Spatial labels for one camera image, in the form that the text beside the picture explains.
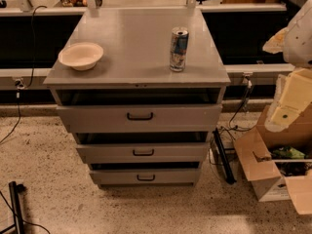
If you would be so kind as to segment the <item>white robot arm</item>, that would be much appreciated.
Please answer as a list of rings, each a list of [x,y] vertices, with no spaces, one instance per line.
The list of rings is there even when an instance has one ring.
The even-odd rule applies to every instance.
[[[274,100],[264,126],[281,132],[292,124],[312,102],[312,0],[307,0],[288,26],[272,36],[262,47],[270,54],[282,53],[294,70],[280,75]]]

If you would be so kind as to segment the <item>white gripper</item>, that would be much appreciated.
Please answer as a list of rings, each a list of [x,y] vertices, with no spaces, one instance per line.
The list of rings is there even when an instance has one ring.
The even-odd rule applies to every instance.
[[[296,68],[289,75],[279,75],[273,102],[264,122],[273,133],[289,127],[312,102],[312,70]]]

